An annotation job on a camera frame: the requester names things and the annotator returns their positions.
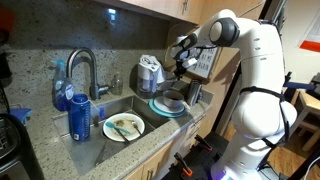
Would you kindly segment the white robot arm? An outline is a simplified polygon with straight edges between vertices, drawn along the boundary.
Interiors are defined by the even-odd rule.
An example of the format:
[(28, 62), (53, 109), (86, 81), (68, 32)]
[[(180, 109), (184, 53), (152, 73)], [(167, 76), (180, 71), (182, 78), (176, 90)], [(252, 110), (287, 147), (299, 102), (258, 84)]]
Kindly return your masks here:
[(297, 111), (282, 94), (285, 70), (277, 27), (240, 18), (225, 9), (170, 49), (181, 75), (188, 60), (212, 46), (240, 50), (242, 84), (232, 113), (235, 134), (211, 166), (212, 180), (261, 180), (258, 168), (268, 153), (290, 137)]

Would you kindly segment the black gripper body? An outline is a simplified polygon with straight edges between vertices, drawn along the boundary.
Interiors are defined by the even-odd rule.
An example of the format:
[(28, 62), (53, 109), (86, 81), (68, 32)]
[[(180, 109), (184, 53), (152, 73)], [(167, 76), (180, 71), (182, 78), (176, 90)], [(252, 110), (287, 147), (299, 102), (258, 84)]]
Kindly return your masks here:
[(176, 69), (174, 70), (174, 75), (177, 79), (181, 79), (183, 74), (187, 71), (189, 64), (187, 61), (177, 61)]

